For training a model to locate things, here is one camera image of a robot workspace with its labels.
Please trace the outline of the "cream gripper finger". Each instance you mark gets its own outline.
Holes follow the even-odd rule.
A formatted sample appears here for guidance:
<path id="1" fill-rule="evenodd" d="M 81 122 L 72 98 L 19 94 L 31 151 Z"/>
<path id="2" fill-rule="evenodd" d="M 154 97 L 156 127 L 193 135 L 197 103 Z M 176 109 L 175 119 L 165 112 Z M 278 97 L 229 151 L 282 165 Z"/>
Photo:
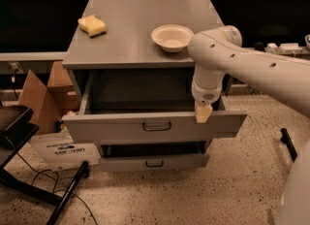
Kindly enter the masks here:
<path id="1" fill-rule="evenodd" d="M 196 115 L 196 121 L 198 123 L 205 123 L 209 118 L 208 114 Z"/>

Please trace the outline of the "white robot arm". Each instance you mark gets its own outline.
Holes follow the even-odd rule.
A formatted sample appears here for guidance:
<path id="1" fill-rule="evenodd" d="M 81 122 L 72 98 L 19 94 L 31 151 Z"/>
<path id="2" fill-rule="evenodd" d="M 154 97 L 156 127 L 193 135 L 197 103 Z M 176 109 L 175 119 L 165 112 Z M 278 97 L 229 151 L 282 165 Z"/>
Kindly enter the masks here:
<path id="1" fill-rule="evenodd" d="M 310 63 L 307 60 L 243 48 L 234 26 L 194 35 L 188 53 L 195 62 L 192 95 L 196 121 L 205 123 L 219 99 L 224 75 L 241 80 L 305 117 L 310 117 Z M 281 141 L 293 159 L 276 225 L 310 225 L 310 143 L 295 149 L 286 129 Z"/>

